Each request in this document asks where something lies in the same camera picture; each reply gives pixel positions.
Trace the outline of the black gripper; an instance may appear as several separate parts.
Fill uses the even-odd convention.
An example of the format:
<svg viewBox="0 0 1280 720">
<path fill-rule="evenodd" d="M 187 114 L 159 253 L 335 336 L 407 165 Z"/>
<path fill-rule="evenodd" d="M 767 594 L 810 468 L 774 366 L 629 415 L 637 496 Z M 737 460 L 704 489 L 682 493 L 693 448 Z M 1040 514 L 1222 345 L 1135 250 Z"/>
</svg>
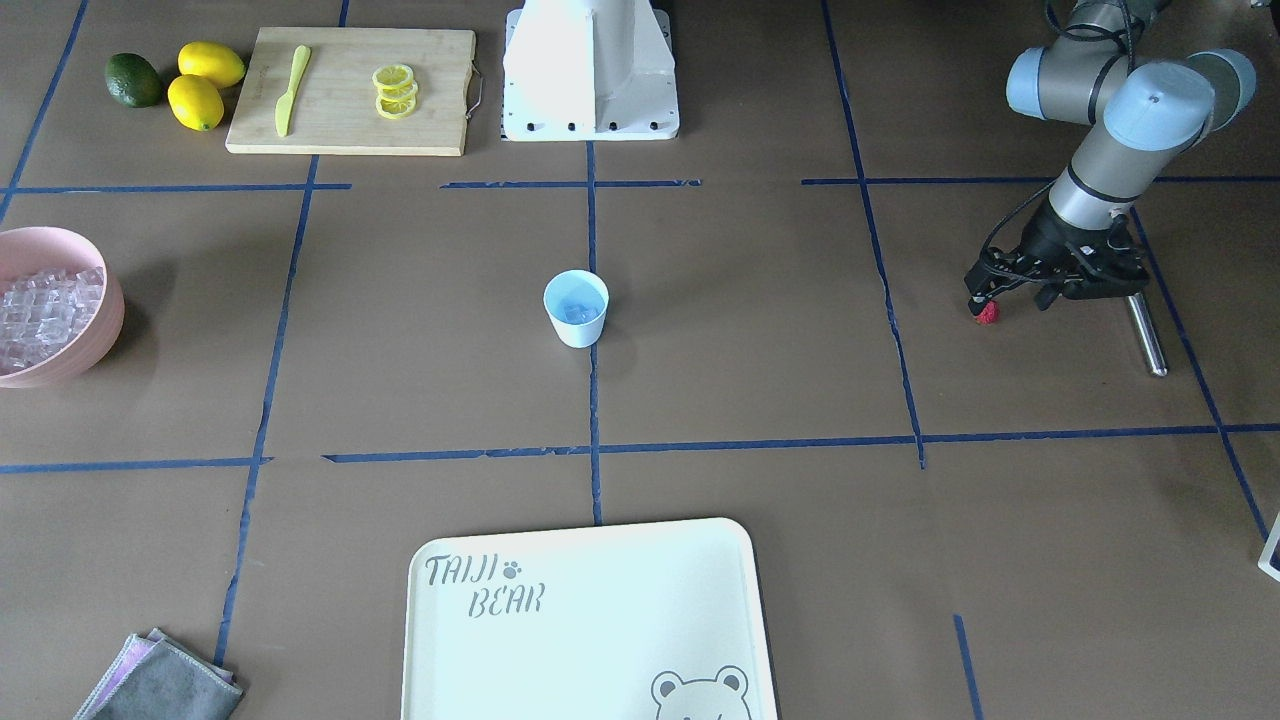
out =
<svg viewBox="0 0 1280 720">
<path fill-rule="evenodd" d="M 1088 264 L 1084 247 L 1097 250 L 1110 229 L 1082 229 L 1064 220 L 1043 201 L 1015 247 L 1015 270 L 998 263 L 975 263 L 965 274 L 970 313 L 983 313 L 995 297 L 1021 284 L 1105 284 Z"/>
</svg>

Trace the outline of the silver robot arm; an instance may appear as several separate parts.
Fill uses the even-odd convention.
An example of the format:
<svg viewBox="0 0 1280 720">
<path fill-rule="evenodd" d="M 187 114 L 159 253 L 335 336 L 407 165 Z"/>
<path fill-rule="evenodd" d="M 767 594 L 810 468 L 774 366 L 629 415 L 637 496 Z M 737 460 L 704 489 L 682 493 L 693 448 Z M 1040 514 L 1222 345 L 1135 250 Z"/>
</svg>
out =
<svg viewBox="0 0 1280 720">
<path fill-rule="evenodd" d="M 1172 159 L 1235 120 L 1258 87 L 1252 61 L 1230 49 L 1140 58 L 1137 45 L 1162 9 L 1162 1 L 1079 1 L 1059 18 L 1044 3 L 1055 41 L 1014 61 L 1007 104 L 1088 133 L 1029 199 L 1036 210 L 1018 245 L 982 246 L 965 275 L 974 316 L 1024 284 L 1037 288 L 1043 310 L 1059 299 L 1128 297 L 1148 284 L 1126 225 L 1132 206 Z"/>
</svg>

